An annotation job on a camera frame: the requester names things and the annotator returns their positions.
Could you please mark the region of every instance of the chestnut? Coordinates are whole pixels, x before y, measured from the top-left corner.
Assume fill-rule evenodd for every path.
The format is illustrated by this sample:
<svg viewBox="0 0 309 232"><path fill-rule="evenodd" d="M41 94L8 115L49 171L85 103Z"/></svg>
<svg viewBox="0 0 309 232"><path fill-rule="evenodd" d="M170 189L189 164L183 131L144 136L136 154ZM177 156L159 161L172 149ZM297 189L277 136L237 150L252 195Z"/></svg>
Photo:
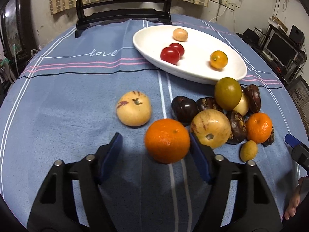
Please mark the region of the chestnut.
<svg viewBox="0 0 309 232"><path fill-rule="evenodd" d="M223 109L220 107L220 105L217 104L214 98L200 98L196 101L196 103L199 112L206 109L214 109L224 113Z"/></svg>
<svg viewBox="0 0 309 232"><path fill-rule="evenodd" d="M253 113L258 113L261 109L261 96L260 90L256 85L248 85L244 90L249 102L249 109Z"/></svg>
<svg viewBox="0 0 309 232"><path fill-rule="evenodd" d="M269 138L264 143L262 143L262 145L264 147L270 146L274 141L275 141L275 132L274 132L273 127L272 127L271 134L270 134Z"/></svg>
<svg viewBox="0 0 309 232"><path fill-rule="evenodd" d="M177 96L171 103L173 118L183 125L191 123L198 114L197 104L193 99L184 96Z"/></svg>
<svg viewBox="0 0 309 232"><path fill-rule="evenodd" d="M246 122L237 111L230 111L226 114L228 120L231 124L231 134L227 143L236 145L246 138L247 136L247 127Z"/></svg>

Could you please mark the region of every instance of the green fruit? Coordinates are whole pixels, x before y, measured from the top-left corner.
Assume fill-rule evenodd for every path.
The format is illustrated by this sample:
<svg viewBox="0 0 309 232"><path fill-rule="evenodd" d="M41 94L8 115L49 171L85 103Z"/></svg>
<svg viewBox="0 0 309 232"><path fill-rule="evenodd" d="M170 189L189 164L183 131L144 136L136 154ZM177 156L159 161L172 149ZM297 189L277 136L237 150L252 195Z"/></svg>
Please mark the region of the green fruit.
<svg viewBox="0 0 309 232"><path fill-rule="evenodd" d="M223 109L233 110L240 102L242 91L240 84L233 78L222 78L214 87L214 97Z"/></svg>
<svg viewBox="0 0 309 232"><path fill-rule="evenodd" d="M257 155L258 147L253 140L247 141L240 149L240 158L243 162L254 159Z"/></svg>

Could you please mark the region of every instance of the cherry tomato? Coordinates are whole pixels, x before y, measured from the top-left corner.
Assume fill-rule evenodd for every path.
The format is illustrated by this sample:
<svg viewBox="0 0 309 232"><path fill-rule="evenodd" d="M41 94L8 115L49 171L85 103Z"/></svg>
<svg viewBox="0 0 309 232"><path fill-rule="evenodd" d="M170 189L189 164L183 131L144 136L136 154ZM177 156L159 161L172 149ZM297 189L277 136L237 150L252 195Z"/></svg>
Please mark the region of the cherry tomato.
<svg viewBox="0 0 309 232"><path fill-rule="evenodd" d="M180 59L180 54L175 48L169 46L169 47L165 47L161 51L160 57L163 61L166 61L168 63L175 65L178 63Z"/></svg>
<svg viewBox="0 0 309 232"><path fill-rule="evenodd" d="M180 57L183 56L183 54L184 54L184 47L181 44L179 44L179 43L171 43L170 46L175 48L176 50L178 50L178 52L180 54Z"/></svg>

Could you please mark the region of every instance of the table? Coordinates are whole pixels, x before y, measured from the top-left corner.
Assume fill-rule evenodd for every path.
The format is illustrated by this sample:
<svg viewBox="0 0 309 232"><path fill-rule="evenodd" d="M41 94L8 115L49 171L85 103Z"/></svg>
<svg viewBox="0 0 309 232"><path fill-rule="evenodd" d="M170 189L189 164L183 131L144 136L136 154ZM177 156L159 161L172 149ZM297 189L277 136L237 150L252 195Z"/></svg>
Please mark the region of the table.
<svg viewBox="0 0 309 232"><path fill-rule="evenodd" d="M222 40L245 60L248 74L240 83L259 86L261 111L271 117L275 129L274 144L259 145L255 161L282 215L299 174L284 136L291 133L309 145L294 103L264 61L226 28L182 15L172 15L172 22ZM97 25L78 39L71 28L39 52L11 88L0 108L0 192L23 225L55 160L79 161L119 132L123 150L111 177L100 186L118 231L194 228L211 187L200 178L190 154L172 165L157 164L146 153L143 139L153 121L171 118L175 96L213 96L214 86L157 70L139 54L132 43L134 33L154 25L158 23L146 20ZM144 92L151 100L152 118L141 128L124 126L115 114L118 99L130 90ZM225 144L214 151L241 162L239 148ZM231 218L236 183L231 185L223 225ZM77 183L74 189L79 219L87 224Z"/></svg>

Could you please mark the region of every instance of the screw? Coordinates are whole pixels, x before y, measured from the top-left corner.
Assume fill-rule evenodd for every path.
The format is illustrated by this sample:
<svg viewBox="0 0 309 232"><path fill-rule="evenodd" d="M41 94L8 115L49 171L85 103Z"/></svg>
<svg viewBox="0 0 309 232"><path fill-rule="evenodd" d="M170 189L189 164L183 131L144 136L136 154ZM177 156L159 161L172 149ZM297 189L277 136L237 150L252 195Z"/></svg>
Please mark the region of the screw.
<svg viewBox="0 0 309 232"><path fill-rule="evenodd" d="M253 160L249 160L249 161L247 161L247 163L248 163L248 165L250 167L254 167L255 166L255 162Z"/></svg>
<svg viewBox="0 0 309 232"><path fill-rule="evenodd" d="M95 156L93 155L93 154L88 154L87 156L86 156L86 160L87 161L92 161L92 160L94 160L95 159Z"/></svg>
<svg viewBox="0 0 309 232"><path fill-rule="evenodd" d="M224 160L224 157L223 157L222 155L220 155L220 154L217 154L214 158L215 158L216 160L218 160L218 161Z"/></svg>
<svg viewBox="0 0 309 232"><path fill-rule="evenodd" d="M59 167L62 163L63 163L63 161L59 159L59 160L56 160L56 161L55 161L54 165L55 165L56 167Z"/></svg>

